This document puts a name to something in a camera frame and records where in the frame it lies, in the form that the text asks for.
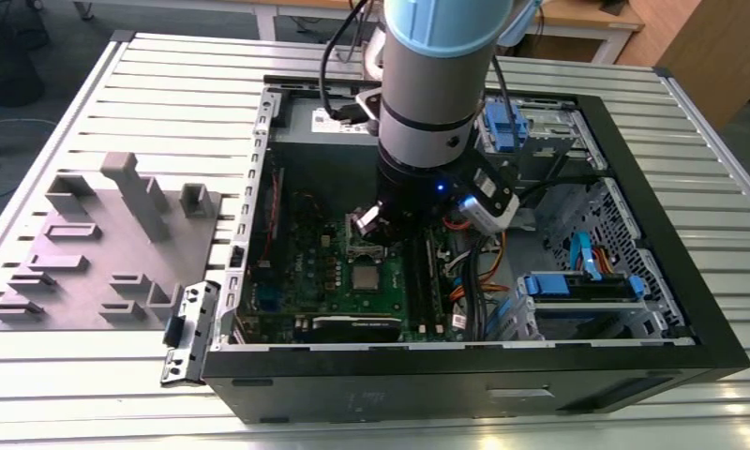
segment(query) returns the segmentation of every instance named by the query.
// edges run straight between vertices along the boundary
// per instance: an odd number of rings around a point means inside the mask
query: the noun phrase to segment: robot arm
[[[517,3],[385,1],[382,86],[358,99],[377,121],[377,194],[354,224],[381,245],[453,209],[482,233],[509,226],[518,200],[476,150],[474,121],[497,40],[509,25],[525,29],[538,0]]]

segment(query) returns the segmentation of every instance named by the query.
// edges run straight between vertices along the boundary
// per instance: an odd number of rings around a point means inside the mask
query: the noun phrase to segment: sticker
[[[452,326],[453,326],[453,328],[457,328],[458,330],[465,329],[466,328],[466,317],[460,315],[460,314],[454,314]]]
[[[328,116],[324,108],[312,112],[312,133],[369,134],[366,124],[342,125]]]
[[[481,192],[492,199],[497,191],[496,182],[492,181],[492,178],[489,178],[489,175],[481,169],[477,169],[474,181]]]

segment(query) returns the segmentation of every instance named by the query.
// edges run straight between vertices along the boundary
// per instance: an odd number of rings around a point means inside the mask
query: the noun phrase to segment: slotted metal work surface
[[[316,76],[310,44],[136,35],[112,42],[0,218],[0,291],[50,205],[56,173],[109,188],[105,152],[133,151],[161,188],[222,194],[206,278],[221,280],[268,73]],[[678,86],[640,67],[501,61],[509,88],[601,96],[750,355],[750,184]],[[358,78],[358,59],[332,62]],[[494,73],[488,83],[497,87]],[[158,387],[158,332],[0,334],[0,444],[82,448],[750,449],[750,369],[604,416],[245,426],[208,388]]]

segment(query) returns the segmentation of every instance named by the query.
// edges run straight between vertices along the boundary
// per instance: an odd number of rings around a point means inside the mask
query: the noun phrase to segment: gray floor carpet
[[[48,92],[25,108],[0,108],[0,119],[34,117],[57,121],[116,29],[150,33],[257,38],[254,16],[182,9],[97,5],[94,19],[82,22],[69,2],[48,1],[42,11],[52,43],[32,53]],[[338,21],[305,24],[313,33],[298,33],[289,18],[277,19],[281,40],[318,42],[328,39]],[[44,125],[14,124],[0,127],[0,193],[20,183],[49,135]],[[750,172],[750,106],[722,131],[722,137]],[[0,213],[10,196],[0,199]]]

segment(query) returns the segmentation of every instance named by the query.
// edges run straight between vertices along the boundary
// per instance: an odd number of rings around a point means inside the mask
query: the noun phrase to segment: green circuit board
[[[409,320],[401,245],[373,246],[345,220],[332,220],[293,224],[284,257],[284,276],[278,282],[254,285],[257,311],[244,317],[257,341],[293,342],[301,321],[328,316],[398,319],[402,341],[445,340],[444,335],[428,333],[430,327],[420,330]],[[437,280],[432,287],[438,290]],[[441,317],[441,305],[429,308]]]
[[[373,314],[405,319],[402,258],[396,248],[385,257],[349,258],[342,221],[321,229],[297,228],[289,243],[282,311],[290,313]],[[377,289],[354,288],[354,271],[377,273]]]

